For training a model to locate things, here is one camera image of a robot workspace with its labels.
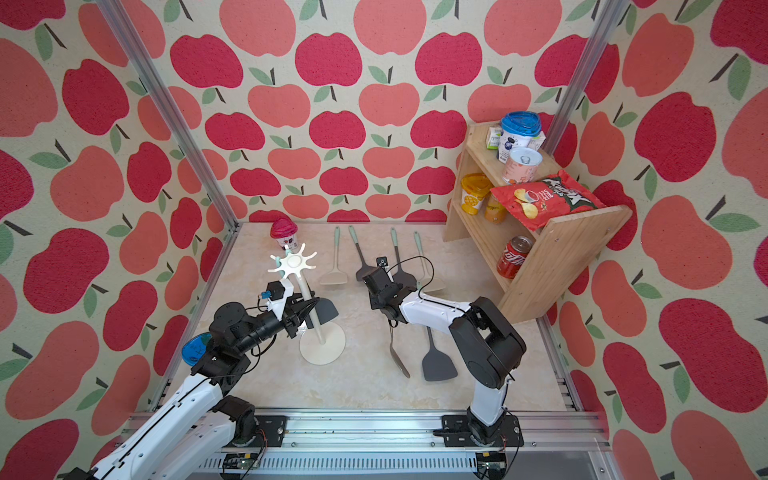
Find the white utensil rack stand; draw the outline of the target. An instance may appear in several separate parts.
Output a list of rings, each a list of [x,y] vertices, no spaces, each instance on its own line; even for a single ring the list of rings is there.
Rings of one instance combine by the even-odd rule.
[[[270,272],[282,273],[281,283],[287,289],[288,294],[293,294],[293,283],[290,277],[296,281],[299,287],[299,304],[303,310],[296,315],[302,319],[306,326],[300,338],[300,353],[302,357],[312,365],[328,365],[337,360],[344,351],[346,336],[343,329],[334,322],[338,311],[333,303],[321,297],[315,297],[309,288],[304,270],[314,269],[307,261],[317,255],[303,254],[305,244],[302,244],[297,253],[293,253],[288,247],[284,248],[282,257],[272,255],[276,267]]]

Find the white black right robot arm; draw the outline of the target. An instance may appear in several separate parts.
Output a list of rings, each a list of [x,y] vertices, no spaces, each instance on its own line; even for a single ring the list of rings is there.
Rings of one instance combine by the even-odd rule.
[[[393,280],[381,267],[363,277],[371,308],[394,326],[423,325],[450,335],[475,380],[462,429],[480,447],[520,447],[519,420],[505,409],[511,372],[527,351],[523,338],[486,297],[451,302],[424,295]]]

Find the beige spatula mint handle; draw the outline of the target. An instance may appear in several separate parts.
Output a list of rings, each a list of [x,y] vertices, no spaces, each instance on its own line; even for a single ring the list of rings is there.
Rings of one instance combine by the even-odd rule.
[[[419,260],[421,261],[423,271],[422,277],[417,281],[417,286],[422,288],[424,292],[444,290],[446,288],[445,283],[434,273],[434,269],[430,266],[430,263],[425,257],[421,236],[418,231],[414,232],[414,240],[418,254],[420,255]]]

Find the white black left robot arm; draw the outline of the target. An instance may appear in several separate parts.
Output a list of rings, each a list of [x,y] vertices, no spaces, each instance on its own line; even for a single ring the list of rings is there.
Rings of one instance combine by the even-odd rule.
[[[171,399],[131,437],[90,470],[70,479],[185,479],[215,451],[257,446],[256,466],[269,446],[254,406],[231,391],[250,372],[249,351],[281,332],[295,337],[320,300],[284,295],[252,316],[238,302],[220,306],[209,326],[206,351]]]

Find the grey slotted utensil mint handle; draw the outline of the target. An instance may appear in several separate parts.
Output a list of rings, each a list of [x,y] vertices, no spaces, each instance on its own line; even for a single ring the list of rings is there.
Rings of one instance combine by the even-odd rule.
[[[427,382],[443,382],[454,379],[458,371],[451,358],[440,351],[434,341],[431,328],[427,327],[429,349],[422,360],[422,372]]]

